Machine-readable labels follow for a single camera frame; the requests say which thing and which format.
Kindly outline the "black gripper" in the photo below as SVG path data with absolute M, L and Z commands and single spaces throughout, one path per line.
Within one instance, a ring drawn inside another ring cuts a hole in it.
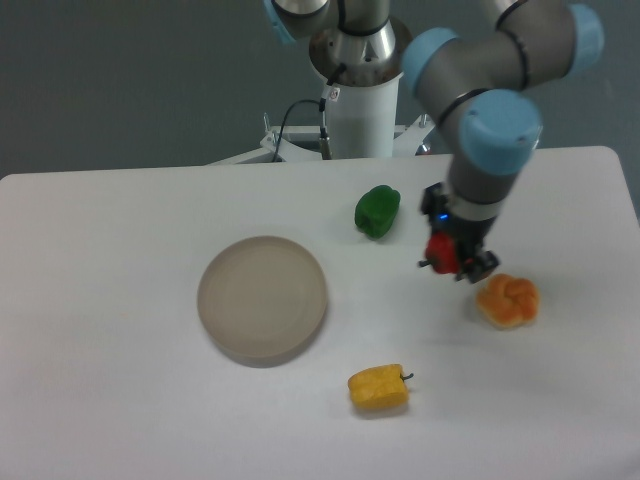
M 498 268 L 499 258 L 485 251 L 485 237 L 500 213 L 500 203 L 473 203 L 436 183 L 424 190 L 420 211 L 430 228 L 428 249 L 455 249 L 458 260 L 464 260 L 456 281 L 478 283 Z

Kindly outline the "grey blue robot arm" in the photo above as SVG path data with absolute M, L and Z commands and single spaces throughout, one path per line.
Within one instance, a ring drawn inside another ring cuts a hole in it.
M 478 282 L 499 264 L 484 240 L 520 171 L 535 151 L 542 120 L 526 89 L 582 72 L 605 42 L 598 14 L 563 1 L 489 1 L 492 33 L 462 40 L 447 28 L 410 34 L 386 1 L 268 1 L 283 42 L 304 38 L 324 79 L 319 100 L 321 155 L 388 155 L 392 112 L 348 92 L 404 80 L 453 153 L 446 179 L 423 193 L 430 237 L 423 264 Z

